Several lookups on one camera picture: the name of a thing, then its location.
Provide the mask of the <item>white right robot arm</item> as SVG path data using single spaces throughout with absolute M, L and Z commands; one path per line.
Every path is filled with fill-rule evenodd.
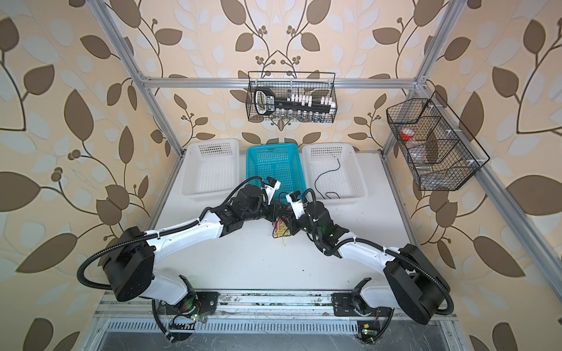
M 358 237 L 333 222 L 311 189 L 285 197 L 293 212 L 290 225 L 306 232 L 323 255 L 361 263 L 386 278 L 389 292 L 374 292 L 367 286 L 372 282 L 370 277 L 355 286 L 348 302 L 355 314 L 368 316 L 379 307 L 398 308 L 425 325 L 435 314 L 453 313 L 455 304 L 448 283 L 418 247 L 385 247 Z

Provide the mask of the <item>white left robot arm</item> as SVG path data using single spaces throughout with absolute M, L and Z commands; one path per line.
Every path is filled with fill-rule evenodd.
M 183 304 L 193 288 L 184 276 L 167 276 L 155 265 L 204 241 L 240 230 L 245 222 L 268 217 L 280 206 L 275 193 L 281 183 L 271 177 L 251 177 L 239 184 L 216 207 L 160 230 L 127 229 L 114 245 L 88 257 L 78 268 L 78 281 L 89 288 L 111 290 L 117 301 L 150 298 L 169 305 Z

